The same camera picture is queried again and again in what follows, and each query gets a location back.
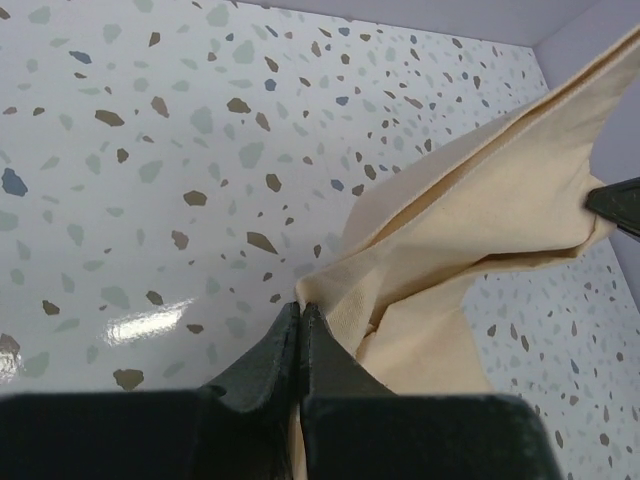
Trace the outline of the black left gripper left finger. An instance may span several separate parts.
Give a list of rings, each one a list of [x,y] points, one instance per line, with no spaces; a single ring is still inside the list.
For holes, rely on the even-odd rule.
[[[195,389],[1,401],[4,479],[290,479],[300,307]]]

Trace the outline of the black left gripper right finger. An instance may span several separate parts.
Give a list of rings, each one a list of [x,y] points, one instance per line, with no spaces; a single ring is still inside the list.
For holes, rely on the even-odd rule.
[[[300,420],[310,479],[558,479],[546,431],[509,395],[401,396],[301,319]]]

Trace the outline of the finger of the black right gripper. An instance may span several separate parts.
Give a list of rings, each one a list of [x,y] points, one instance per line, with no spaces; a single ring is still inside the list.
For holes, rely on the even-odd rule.
[[[613,223],[627,235],[639,235],[640,178],[591,190],[586,197],[585,208]]]

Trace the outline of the beige cloth mat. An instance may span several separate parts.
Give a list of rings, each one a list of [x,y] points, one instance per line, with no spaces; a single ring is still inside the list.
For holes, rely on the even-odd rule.
[[[564,85],[363,193],[340,258],[302,278],[302,361],[334,391],[487,392],[461,309],[480,276],[567,262],[612,224],[585,208],[593,144],[639,72],[629,31]]]

